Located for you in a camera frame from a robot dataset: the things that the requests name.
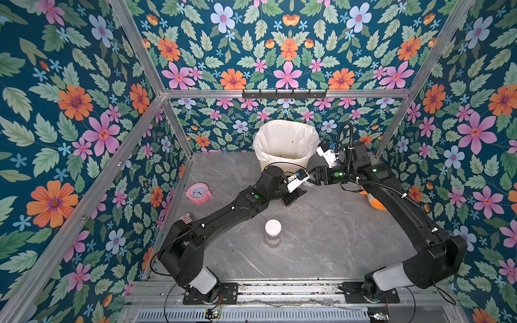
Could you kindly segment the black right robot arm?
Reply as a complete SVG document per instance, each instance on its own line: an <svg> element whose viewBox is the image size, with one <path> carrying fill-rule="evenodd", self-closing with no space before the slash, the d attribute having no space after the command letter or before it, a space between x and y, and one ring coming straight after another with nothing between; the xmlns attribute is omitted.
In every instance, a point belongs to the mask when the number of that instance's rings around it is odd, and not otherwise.
<svg viewBox="0 0 517 323"><path fill-rule="evenodd" d="M357 141L339 153L322 145L316 154L325 164L310 171L313 184L354 183L362 187L395 219L416 251L399 264L365 275L362 290L366 297L401 287L427 289L458 273L467 254L465 240L451 236L434 222L404 191L387 165L372 161L363 142Z"/></svg>

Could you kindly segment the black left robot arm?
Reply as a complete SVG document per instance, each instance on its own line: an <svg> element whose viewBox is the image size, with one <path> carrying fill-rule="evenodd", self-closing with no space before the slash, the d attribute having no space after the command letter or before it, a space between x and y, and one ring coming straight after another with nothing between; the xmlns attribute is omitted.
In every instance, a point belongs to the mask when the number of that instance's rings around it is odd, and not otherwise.
<svg viewBox="0 0 517 323"><path fill-rule="evenodd" d="M225 207L189 223L183 219L174 222L154 258L179 287L201 294L207 303L214 302L222 284L203 264L205 249L234 226L265 211L270 202L280 200L286 207L291 205L306 193L300 185L309 178L305 168L286 172L277 164L266 166L258 181L240 191Z"/></svg>

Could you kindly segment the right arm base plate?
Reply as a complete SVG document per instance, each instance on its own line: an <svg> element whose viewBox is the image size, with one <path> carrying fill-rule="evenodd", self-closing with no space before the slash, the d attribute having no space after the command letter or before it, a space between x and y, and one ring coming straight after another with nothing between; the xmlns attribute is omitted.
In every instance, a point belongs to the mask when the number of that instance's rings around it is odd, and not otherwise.
<svg viewBox="0 0 517 323"><path fill-rule="evenodd" d="M347 304L399 304L400 298L396 289L381 291L369 282L348 281L338 286L344 293Z"/></svg>

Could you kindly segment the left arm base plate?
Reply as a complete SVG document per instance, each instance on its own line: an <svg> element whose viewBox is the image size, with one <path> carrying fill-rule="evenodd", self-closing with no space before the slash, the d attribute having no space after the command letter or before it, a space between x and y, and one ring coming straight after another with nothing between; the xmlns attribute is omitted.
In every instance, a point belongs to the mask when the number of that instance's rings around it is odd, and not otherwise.
<svg viewBox="0 0 517 323"><path fill-rule="evenodd" d="M188 286L184 292L183 305L235 305L239 285L237 283L217 283L208 293Z"/></svg>

